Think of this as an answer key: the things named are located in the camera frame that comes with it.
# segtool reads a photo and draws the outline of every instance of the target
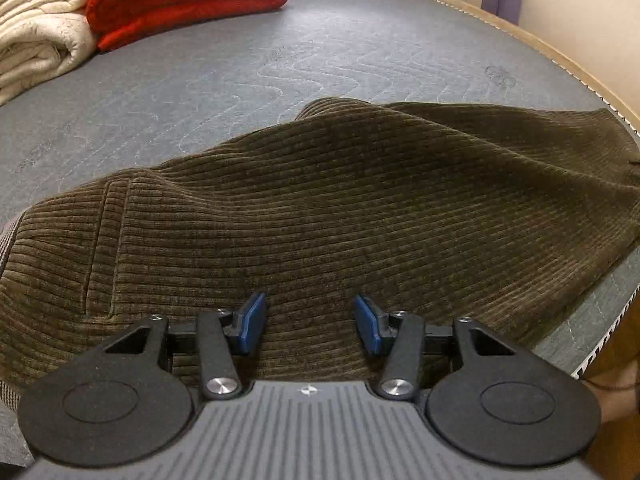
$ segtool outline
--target pocket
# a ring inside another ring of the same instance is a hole
[[[89,316],[113,315],[114,275],[129,189],[129,179],[114,180],[108,183],[104,195],[84,298]]]
[[[2,277],[2,271],[6,265],[6,261],[9,259],[9,252],[15,242],[15,235],[18,232],[18,226],[22,215],[18,215],[13,221],[7,223],[4,226],[4,230],[0,233],[0,278]]]

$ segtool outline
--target stain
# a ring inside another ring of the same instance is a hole
[[[295,60],[299,58],[300,55],[306,55],[312,50],[313,43],[309,41],[302,41],[300,44],[292,46],[281,46],[268,51],[262,63],[268,65],[270,63]]]
[[[43,156],[49,153],[52,148],[53,148],[53,145],[50,140],[47,140],[46,142],[41,142],[29,152],[29,155],[27,155],[27,157],[24,160],[22,160],[20,164],[18,164],[18,167],[15,169],[14,173],[18,174],[18,173],[21,173],[22,170],[24,170],[25,168],[30,168],[36,162],[38,162]]]
[[[516,78],[514,78],[507,69],[501,66],[489,65],[484,69],[484,73],[493,84],[502,90],[507,90],[516,86]]]

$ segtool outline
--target silver bolt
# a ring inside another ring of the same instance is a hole
[[[382,391],[387,395],[399,397],[411,393],[414,386],[404,379],[389,379],[383,382],[380,388],[382,388]]]
[[[212,394],[232,394],[238,389],[238,381],[231,377],[216,377],[207,382],[207,390]]]

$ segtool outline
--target gray ribbed plastic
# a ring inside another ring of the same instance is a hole
[[[365,383],[259,381],[209,402],[167,449],[132,465],[80,470],[38,460],[25,480],[596,480],[579,460],[505,470],[443,444],[414,407]]]

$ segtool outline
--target purple box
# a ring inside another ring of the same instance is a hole
[[[482,10],[517,25],[520,20],[522,0],[482,0],[480,7]]]

